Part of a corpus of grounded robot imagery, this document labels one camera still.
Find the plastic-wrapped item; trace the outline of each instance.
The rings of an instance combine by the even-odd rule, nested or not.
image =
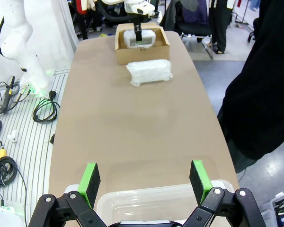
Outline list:
[[[142,41],[137,42],[134,30],[127,30],[123,34],[127,48],[151,48],[155,44],[156,33],[151,30],[142,29]]]
[[[126,67],[132,75],[131,84],[136,87],[141,83],[172,79],[171,63],[168,60],[131,62]]]

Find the chair seat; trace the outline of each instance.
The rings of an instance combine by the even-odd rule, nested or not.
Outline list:
[[[192,34],[196,36],[207,36],[212,34],[210,27],[204,24],[178,22],[177,28],[184,34]]]

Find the red cloth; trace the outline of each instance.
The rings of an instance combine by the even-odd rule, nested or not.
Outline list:
[[[77,12],[80,13],[81,15],[87,14],[87,10],[85,11],[82,10],[81,0],[76,0],[76,8],[77,8]]]

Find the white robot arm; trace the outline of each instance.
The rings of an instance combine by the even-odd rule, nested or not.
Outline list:
[[[36,54],[26,47],[33,28],[25,16],[24,0],[3,0],[2,7],[4,23],[12,30],[1,45],[1,54],[20,65],[24,72],[20,86],[29,87],[33,93],[40,94],[47,89],[51,79],[41,67]]]

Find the purple cloth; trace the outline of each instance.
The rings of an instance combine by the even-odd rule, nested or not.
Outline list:
[[[189,11],[182,7],[182,15],[184,22],[208,24],[207,4],[206,0],[198,0],[199,6],[195,12]]]

